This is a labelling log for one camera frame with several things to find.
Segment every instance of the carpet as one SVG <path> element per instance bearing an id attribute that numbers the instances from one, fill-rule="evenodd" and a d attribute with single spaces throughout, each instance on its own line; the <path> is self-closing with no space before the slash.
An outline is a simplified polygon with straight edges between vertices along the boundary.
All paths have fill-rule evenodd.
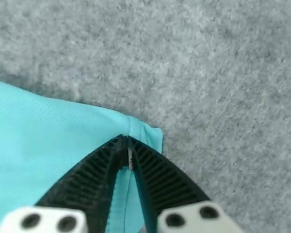
<path id="1" fill-rule="evenodd" d="M 291 233 L 291 0 L 0 0 L 0 81 L 159 126 L 247 233 Z"/>

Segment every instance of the floor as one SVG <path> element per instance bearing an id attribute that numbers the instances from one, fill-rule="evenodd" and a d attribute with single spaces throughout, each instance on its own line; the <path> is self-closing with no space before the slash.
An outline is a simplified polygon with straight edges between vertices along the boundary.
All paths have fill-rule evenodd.
<path id="1" fill-rule="evenodd" d="M 0 80 L 113 108 L 247 233 L 291 233 L 291 0 L 0 0 Z"/>

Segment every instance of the screw hole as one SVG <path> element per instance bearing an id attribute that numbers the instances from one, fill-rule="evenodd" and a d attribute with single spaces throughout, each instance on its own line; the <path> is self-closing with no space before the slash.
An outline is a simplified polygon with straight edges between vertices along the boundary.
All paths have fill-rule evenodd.
<path id="1" fill-rule="evenodd" d="M 203 218 L 217 218 L 219 217 L 218 211 L 216 209 L 210 207 L 210 206 L 205 206 L 199 210 L 200 215 Z"/>
<path id="2" fill-rule="evenodd" d="M 166 218 L 166 223 L 170 227 L 181 227 L 185 224 L 185 221 L 181 215 L 170 214 Z"/>
<path id="3" fill-rule="evenodd" d="M 38 225 L 39 221 L 40 221 L 40 215 L 38 214 L 31 214 L 28 215 L 27 217 L 24 218 L 24 220 L 21 222 L 21 226 L 24 229 L 29 229 L 29 228 L 33 228 L 36 225 Z"/>
<path id="4" fill-rule="evenodd" d="M 60 232 L 69 232 L 75 228 L 77 221 L 74 217 L 67 216 L 62 218 L 58 223 L 58 230 Z"/>

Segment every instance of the fabric fold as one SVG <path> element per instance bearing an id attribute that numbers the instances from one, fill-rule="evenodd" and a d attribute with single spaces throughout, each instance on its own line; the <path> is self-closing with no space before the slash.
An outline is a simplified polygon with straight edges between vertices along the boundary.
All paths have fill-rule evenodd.
<path id="1" fill-rule="evenodd" d="M 119 134 L 162 151 L 161 130 L 132 116 L 42 97 L 0 82 L 0 221 L 13 209 L 33 205 L 84 156 Z M 127 176 L 118 174 L 116 187 L 132 212 L 117 216 L 123 219 L 124 232 L 130 233 L 144 223 L 142 219 L 135 226 L 125 224 L 128 218 L 143 218 L 134 176 L 130 174 L 128 181 Z"/>

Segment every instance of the turquoise fabric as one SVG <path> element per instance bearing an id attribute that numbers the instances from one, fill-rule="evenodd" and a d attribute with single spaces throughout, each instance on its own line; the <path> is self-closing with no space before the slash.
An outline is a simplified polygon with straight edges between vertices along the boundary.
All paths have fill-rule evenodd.
<path id="1" fill-rule="evenodd" d="M 33 205 L 75 163 L 119 134 L 162 151 L 161 130 L 132 116 L 0 82 L 0 221 Z M 124 169 L 117 174 L 106 232 L 136 233 L 143 225 L 135 177 Z"/>

